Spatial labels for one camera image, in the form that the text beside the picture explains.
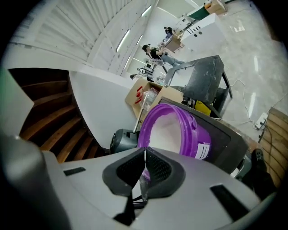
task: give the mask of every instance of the ceiling light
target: ceiling light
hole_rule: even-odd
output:
[[[131,58],[131,55],[128,57],[128,60],[127,60],[127,62],[126,62],[126,64],[125,64],[124,68],[126,68],[126,66],[127,66],[128,62],[129,62],[130,58]]]
[[[133,58],[133,59],[136,60],[136,61],[139,61],[139,62],[143,63],[144,65],[146,65],[146,63],[144,63],[144,62],[142,62],[142,61],[140,61],[140,60],[138,60],[138,59],[136,59],[136,58]]]
[[[126,31],[124,37],[122,38],[121,42],[119,43],[119,45],[118,45],[117,48],[116,48],[116,51],[117,51],[117,52],[118,52],[118,50],[120,49],[120,47],[122,46],[124,40],[126,39],[126,37],[127,37],[128,34],[129,34],[129,32],[130,32],[130,30],[127,30],[127,31]]]
[[[143,17],[143,16],[151,9],[151,7],[152,7],[152,6],[149,6],[149,7],[147,8],[147,10],[145,10],[145,11],[143,12],[143,14],[141,14],[141,17]]]
[[[139,40],[137,41],[137,44],[136,44],[136,45],[138,45],[138,43],[140,42],[140,40],[141,40],[142,36],[143,36],[143,35],[141,35],[141,37],[140,37],[140,38],[139,38]]]

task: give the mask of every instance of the black cable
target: black cable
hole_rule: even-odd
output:
[[[137,200],[140,200],[140,199],[142,199],[142,195],[137,196],[136,198],[132,199],[132,201],[137,201]]]
[[[267,128],[267,130],[269,131],[269,133],[270,133],[270,137],[271,137],[271,143],[270,143],[270,152],[269,152],[269,173],[270,173],[270,168],[271,168],[271,152],[272,152],[272,144],[273,144],[273,139],[272,139],[272,132],[270,131],[270,128],[267,126],[267,125],[265,125],[263,122],[260,122],[260,124],[261,125],[264,125],[265,126],[265,128]]]
[[[133,202],[134,210],[145,208],[146,203],[144,202]]]

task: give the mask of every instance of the bucket label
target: bucket label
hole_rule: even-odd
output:
[[[200,160],[206,158],[208,155],[209,149],[210,149],[210,145],[198,144],[198,149],[197,149],[195,158],[200,159]]]

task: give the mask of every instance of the green object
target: green object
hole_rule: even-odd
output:
[[[200,21],[203,18],[207,17],[208,15],[209,15],[208,11],[203,6],[199,10],[188,16]]]

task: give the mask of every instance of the man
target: man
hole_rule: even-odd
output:
[[[171,36],[175,33],[175,31],[172,30],[171,27],[164,27],[164,29],[165,29],[165,33],[170,34]]]
[[[184,63],[182,61],[179,61],[179,60],[173,58],[172,56],[169,57],[168,54],[164,52],[164,48],[163,47],[161,47],[160,51],[158,51],[156,48],[151,48],[148,45],[144,45],[142,47],[142,49],[151,58],[153,58],[153,59],[162,59],[164,62],[169,63],[173,67],[176,67],[177,65],[181,65],[181,64]]]

